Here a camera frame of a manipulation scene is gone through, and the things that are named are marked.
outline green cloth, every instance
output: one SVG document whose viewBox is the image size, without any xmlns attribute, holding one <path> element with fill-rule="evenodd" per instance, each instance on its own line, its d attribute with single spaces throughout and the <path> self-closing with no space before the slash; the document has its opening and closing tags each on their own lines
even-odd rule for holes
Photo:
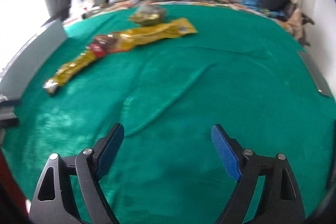
<svg viewBox="0 0 336 224">
<path fill-rule="evenodd" d="M 211 142 L 211 127 L 220 123 L 243 147 L 288 157 L 309 214 L 325 194 L 336 107 L 317 93 L 297 54 L 302 48 L 267 18 L 219 7 L 165 8 L 168 21 L 186 17 L 199 33 L 111 54 L 51 98 L 43 82 L 94 35 L 136 27 L 127 21 L 134 9 L 67 28 L 69 39 L 16 108 L 20 126 L 6 135 L 3 152 L 19 186 L 31 199 L 51 153 L 76 155 L 121 122 L 125 139 L 101 180 L 119 221 L 211 224 L 235 186 Z"/>
</svg>

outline snack wrapper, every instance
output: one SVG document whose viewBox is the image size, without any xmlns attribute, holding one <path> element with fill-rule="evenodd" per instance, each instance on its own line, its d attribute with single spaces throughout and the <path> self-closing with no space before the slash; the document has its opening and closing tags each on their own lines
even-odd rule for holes
<svg viewBox="0 0 336 224">
<path fill-rule="evenodd" d="M 178 38 L 189 33 L 197 33 L 197 30 L 186 18 L 179 18 L 170 23 L 121 31 L 117 44 L 119 49 L 129 51 L 137 45 L 149 44 L 164 38 Z"/>
<path fill-rule="evenodd" d="M 137 45 L 149 44 L 164 38 L 178 38 L 189 33 L 197 33 L 197 30 L 186 18 L 180 18 L 151 27 L 97 35 L 75 60 L 60 67 L 55 75 L 44 83 L 43 88 L 53 95 L 58 87 L 65 85 L 79 71 L 106 54 L 130 51 Z"/>
<path fill-rule="evenodd" d="M 163 23 L 167 10 L 158 5 L 142 5 L 128 20 L 142 27 Z"/>
</svg>

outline blue cloth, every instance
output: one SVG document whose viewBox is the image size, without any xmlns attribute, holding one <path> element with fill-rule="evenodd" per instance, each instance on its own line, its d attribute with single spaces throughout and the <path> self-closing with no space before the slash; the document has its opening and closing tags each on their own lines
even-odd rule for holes
<svg viewBox="0 0 336 224">
<path fill-rule="evenodd" d="M 278 11 L 278 12 L 270 12 L 269 11 L 269 12 L 265 13 L 265 9 L 261 9 L 261 8 L 258 7 L 258 2 L 259 2 L 259 0 L 243 0 L 242 2 L 240 2 L 240 4 L 246 6 L 247 8 L 252 9 L 254 11 L 266 14 L 270 18 L 276 18 L 278 16 L 284 16 L 285 15 L 285 13 L 282 10 Z"/>
</svg>

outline metal screw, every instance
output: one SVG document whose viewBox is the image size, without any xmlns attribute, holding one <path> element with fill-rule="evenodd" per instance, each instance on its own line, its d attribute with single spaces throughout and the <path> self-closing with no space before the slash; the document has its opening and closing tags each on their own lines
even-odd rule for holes
<svg viewBox="0 0 336 224">
<path fill-rule="evenodd" d="M 285 160 L 286 159 L 286 156 L 282 153 L 278 154 L 278 158 L 281 159 L 281 160 Z"/>
<path fill-rule="evenodd" d="M 92 149 L 91 148 L 85 148 L 84 150 L 83 150 L 83 154 L 84 155 L 90 155 L 92 153 Z"/>
<path fill-rule="evenodd" d="M 252 156 L 253 155 L 253 151 L 251 149 L 245 149 L 244 150 L 244 154 L 247 156 Z"/>
<path fill-rule="evenodd" d="M 49 156 L 49 158 L 50 158 L 51 160 L 55 160 L 55 159 L 57 159 L 57 157 L 58 157 L 58 154 L 57 154 L 57 153 L 52 153 L 52 154 Z"/>
</svg>

